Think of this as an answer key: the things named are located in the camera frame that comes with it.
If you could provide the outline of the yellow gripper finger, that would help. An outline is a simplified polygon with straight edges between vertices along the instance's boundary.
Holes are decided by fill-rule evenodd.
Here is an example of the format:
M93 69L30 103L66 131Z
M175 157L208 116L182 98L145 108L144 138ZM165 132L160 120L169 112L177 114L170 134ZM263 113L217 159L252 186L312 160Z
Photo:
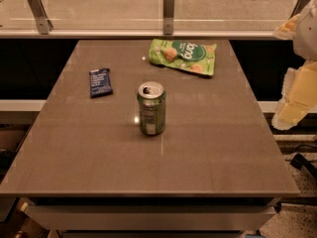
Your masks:
M306 62L299 69L290 67L284 76L281 99L271 125L277 130L289 130L316 105L317 62Z
M274 30L273 35L280 40L292 40L299 17L300 15L296 14L288 19L285 23Z

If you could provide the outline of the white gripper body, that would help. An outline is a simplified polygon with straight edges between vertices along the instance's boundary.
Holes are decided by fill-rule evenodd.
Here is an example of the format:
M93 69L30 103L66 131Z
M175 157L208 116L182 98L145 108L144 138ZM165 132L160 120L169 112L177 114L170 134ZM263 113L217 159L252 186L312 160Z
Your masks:
M294 52L305 60L317 60L317 0L301 11L293 35Z

